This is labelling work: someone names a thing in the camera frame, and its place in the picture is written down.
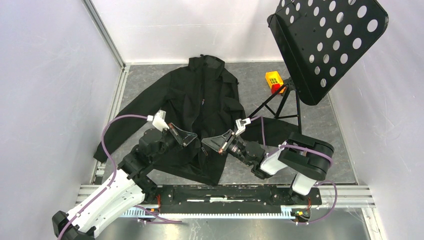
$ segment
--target jacket sleeve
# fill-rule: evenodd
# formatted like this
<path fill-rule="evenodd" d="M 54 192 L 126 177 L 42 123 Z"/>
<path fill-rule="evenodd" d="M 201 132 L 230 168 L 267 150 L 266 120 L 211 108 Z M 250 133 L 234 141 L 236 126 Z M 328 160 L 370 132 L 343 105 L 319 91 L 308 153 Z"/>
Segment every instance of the jacket sleeve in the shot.
<path fill-rule="evenodd" d="M 140 93 L 132 102 L 122 109 L 118 116 L 127 114 L 136 115 L 154 115 L 165 103 L 169 85 L 171 82 L 172 71 L 161 77 L 146 90 Z M 109 153 L 113 153 L 121 144 L 125 142 L 132 134 L 139 130 L 146 120 L 134 117 L 120 119 L 112 123 L 104 136 L 104 143 Z M 102 144 L 99 143 L 93 156 L 98 161 L 104 163 L 107 160 Z"/>

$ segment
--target white wall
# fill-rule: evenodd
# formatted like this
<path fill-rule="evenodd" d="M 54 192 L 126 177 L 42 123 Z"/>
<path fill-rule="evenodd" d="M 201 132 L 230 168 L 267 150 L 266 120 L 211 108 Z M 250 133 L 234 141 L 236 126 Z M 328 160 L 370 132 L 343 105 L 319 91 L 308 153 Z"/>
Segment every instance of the white wall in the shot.
<path fill-rule="evenodd" d="M 424 2 L 380 1 L 377 43 L 331 90 L 357 174 L 371 188 L 390 240 L 424 228 Z"/>
<path fill-rule="evenodd" d="M 0 239 L 55 239 L 75 204 L 120 68 L 80 0 L 0 1 Z"/>
<path fill-rule="evenodd" d="M 282 60 L 267 17 L 279 0 L 93 0 L 123 59 Z"/>

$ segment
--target concrete floor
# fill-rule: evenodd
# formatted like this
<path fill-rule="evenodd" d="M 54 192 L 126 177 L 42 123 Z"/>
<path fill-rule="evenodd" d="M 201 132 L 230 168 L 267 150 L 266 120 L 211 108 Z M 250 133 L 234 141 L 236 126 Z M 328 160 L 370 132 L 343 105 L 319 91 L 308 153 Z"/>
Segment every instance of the concrete floor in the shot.
<path fill-rule="evenodd" d="M 161 64 L 161 65 L 134 65 L 129 69 L 128 78 L 123 93 L 122 104 L 120 108 L 124 108 L 144 89 L 154 83 L 164 74 L 186 66 L 186 64 Z M 240 102 L 244 106 L 246 115 L 253 112 L 264 100 L 270 95 L 271 91 L 265 80 L 265 73 L 278 71 L 283 79 L 290 75 L 283 62 L 242 62 L 242 63 L 226 63 L 226 69 L 232 73 L 240 82 L 238 91 Z M 275 97 L 268 105 L 277 110 L 281 101 L 281 96 Z M 296 114 L 295 94 L 291 93 L 286 105 L 284 106 L 281 116 Z M 355 183 L 355 176 L 352 170 L 346 146 L 342 139 L 340 128 L 334 115 L 331 101 L 326 96 L 318 105 L 308 106 L 301 103 L 302 114 L 302 131 L 304 135 L 311 136 L 332 144 L 335 148 L 333 156 L 334 165 L 328 171 L 327 179 L 336 183 Z M 272 114 L 263 108 L 257 115 L 264 117 L 272 117 Z M 290 123 L 297 124 L 295 118 L 287 120 Z M 130 137 L 112 157 L 117 163 L 130 152 L 131 148 L 138 143 L 138 139 L 143 135 L 146 129 L 152 128 L 150 124 L 144 125 L 138 132 Z M 291 183 L 296 172 L 291 169 L 284 169 L 271 178 L 261 180 L 255 177 L 250 167 L 245 166 L 238 159 L 229 156 L 222 174 L 220 184 L 254 184 L 254 183 L 270 183 L 270 184 L 287 184 Z M 105 176 L 112 173 L 111 165 L 106 165 Z M 177 177 L 158 170 L 152 171 L 148 175 L 156 184 L 198 184 L 197 182 Z"/>

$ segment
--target hole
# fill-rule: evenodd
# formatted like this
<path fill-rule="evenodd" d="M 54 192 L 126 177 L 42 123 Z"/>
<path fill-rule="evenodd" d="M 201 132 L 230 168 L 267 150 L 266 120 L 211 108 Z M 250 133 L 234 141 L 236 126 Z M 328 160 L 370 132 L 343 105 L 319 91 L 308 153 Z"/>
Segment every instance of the hole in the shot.
<path fill-rule="evenodd" d="M 331 38 L 331 36 L 333 35 L 333 30 L 331 28 L 329 28 L 325 35 L 327 36 L 328 39 Z"/>
<path fill-rule="evenodd" d="M 339 50 L 340 48 L 340 42 L 339 40 L 336 40 L 333 44 L 332 44 L 332 49 L 334 49 L 334 51 Z"/>
<path fill-rule="evenodd" d="M 358 49 L 361 47 L 361 44 L 362 44 L 362 40 L 358 37 L 355 40 L 353 40 L 352 46 L 354 49 Z"/>
<path fill-rule="evenodd" d="M 326 18 L 325 17 L 321 17 L 321 20 L 319 20 L 319 25 L 321 27 L 324 27 L 325 24 L 326 24 Z"/>
<path fill-rule="evenodd" d="M 345 64 L 345 63 L 347 63 L 347 62 L 348 62 L 348 55 L 347 55 L 346 53 L 343 53 L 343 54 L 341 55 L 341 57 L 340 57 L 340 62 L 341 62 L 342 64 Z"/>
<path fill-rule="evenodd" d="M 335 8 L 336 8 L 336 1 L 330 2 L 330 6 L 328 7 L 330 12 L 334 11 Z"/>
<path fill-rule="evenodd" d="M 327 80 L 325 78 L 321 79 L 321 87 L 325 87 L 327 85 Z"/>
<path fill-rule="evenodd" d="M 352 32 L 352 25 L 348 24 L 345 28 L 344 28 L 344 35 L 349 36 L 349 34 L 351 34 Z"/>
<path fill-rule="evenodd" d="M 315 7 L 315 9 L 313 10 L 313 15 L 317 16 L 320 13 L 320 8 L 319 7 Z"/>
<path fill-rule="evenodd" d="M 321 52 L 321 50 L 323 49 L 323 43 L 322 42 L 318 43 L 318 45 L 316 46 L 316 49 L 318 50 L 318 52 Z"/>
<path fill-rule="evenodd" d="M 338 23 L 341 23 L 342 21 L 343 21 L 343 17 L 344 17 L 345 15 L 343 14 L 343 12 L 339 12 L 338 14 L 337 14 L 337 17 L 335 18 L 335 20 L 338 22 Z"/>
<path fill-rule="evenodd" d="M 329 62 L 329 60 L 330 60 L 330 56 L 328 55 L 328 54 L 325 54 L 324 55 L 324 58 L 322 59 L 323 61 L 324 61 L 324 63 L 326 64 L 326 63 L 328 63 Z"/>
<path fill-rule="evenodd" d="M 360 19 L 363 18 L 366 13 L 367 13 L 367 7 L 361 6 L 358 10 L 358 18 L 360 18 Z"/>
<path fill-rule="evenodd" d="M 334 77 L 336 75 L 336 68 L 332 67 L 330 68 L 330 76 Z"/>
<path fill-rule="evenodd" d="M 377 29 L 377 26 L 379 25 L 379 22 L 375 19 L 369 21 L 368 26 L 366 26 L 366 29 L 368 32 L 372 33 Z"/>

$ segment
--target black garment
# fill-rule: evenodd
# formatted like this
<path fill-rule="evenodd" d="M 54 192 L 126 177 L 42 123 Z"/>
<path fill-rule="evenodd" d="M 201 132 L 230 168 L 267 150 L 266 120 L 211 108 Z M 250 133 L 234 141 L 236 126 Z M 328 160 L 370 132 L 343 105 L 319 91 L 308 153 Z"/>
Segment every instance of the black garment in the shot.
<path fill-rule="evenodd" d="M 235 120 L 246 118 L 239 102 L 237 78 L 224 65 L 224 61 L 214 56 L 190 58 L 188 66 L 167 73 L 119 112 L 118 116 L 147 116 L 162 109 L 166 111 L 167 123 L 198 135 L 183 150 L 164 154 L 155 169 L 207 185 L 218 184 L 227 156 L 202 145 L 201 139 L 234 129 Z M 107 149 L 114 152 L 145 123 L 138 118 L 114 122 L 104 138 Z M 107 160 L 100 144 L 94 158 L 100 162 Z"/>

